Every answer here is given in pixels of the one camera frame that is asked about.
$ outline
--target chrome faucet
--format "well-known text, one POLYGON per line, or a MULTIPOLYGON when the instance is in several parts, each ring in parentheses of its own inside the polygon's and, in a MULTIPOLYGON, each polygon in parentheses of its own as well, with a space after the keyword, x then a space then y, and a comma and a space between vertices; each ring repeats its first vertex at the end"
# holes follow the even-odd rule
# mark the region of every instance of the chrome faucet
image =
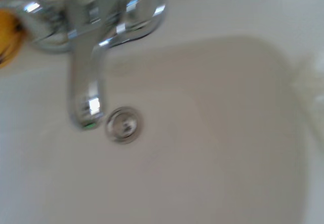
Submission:
POLYGON ((63 9, 43 0, 0 0, 32 43, 47 52, 72 53, 69 111, 82 129, 105 115, 102 63, 108 48, 152 33, 165 15, 165 0, 64 0, 63 9))

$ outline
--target faucet handle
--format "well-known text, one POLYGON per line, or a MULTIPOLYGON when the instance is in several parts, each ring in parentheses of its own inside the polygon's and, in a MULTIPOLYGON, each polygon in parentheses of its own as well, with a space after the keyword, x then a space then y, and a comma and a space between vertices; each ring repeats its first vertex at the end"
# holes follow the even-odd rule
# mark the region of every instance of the faucet handle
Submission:
POLYGON ((86 22, 93 24, 100 20, 98 0, 77 0, 77 2, 84 6, 86 12, 86 22))

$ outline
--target white sink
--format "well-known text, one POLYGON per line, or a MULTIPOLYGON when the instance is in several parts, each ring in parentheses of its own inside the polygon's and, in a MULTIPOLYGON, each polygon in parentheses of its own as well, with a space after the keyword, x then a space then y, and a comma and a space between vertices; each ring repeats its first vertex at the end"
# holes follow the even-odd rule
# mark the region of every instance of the white sink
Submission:
POLYGON ((0 83, 0 223, 298 224, 308 175, 285 60, 232 37, 107 57, 109 111, 140 137, 66 113, 68 64, 0 83))

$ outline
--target sink drain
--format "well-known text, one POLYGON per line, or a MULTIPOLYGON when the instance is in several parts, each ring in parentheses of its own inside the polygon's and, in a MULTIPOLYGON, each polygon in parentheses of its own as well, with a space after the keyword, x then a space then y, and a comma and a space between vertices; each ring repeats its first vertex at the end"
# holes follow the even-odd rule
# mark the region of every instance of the sink drain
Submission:
POLYGON ((114 110, 106 123, 109 139, 119 144, 134 141, 141 133, 142 119, 137 110, 131 107, 120 107, 114 110))

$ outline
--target sink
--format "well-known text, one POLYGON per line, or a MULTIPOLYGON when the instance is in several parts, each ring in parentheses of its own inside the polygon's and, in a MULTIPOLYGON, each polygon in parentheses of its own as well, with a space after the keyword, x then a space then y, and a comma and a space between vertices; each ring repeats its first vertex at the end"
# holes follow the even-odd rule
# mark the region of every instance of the sink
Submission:
POLYGON ((303 223, 305 146, 277 49, 233 36, 107 61, 109 111, 143 118, 127 145, 70 123, 68 64, 1 79, 0 222, 303 223))

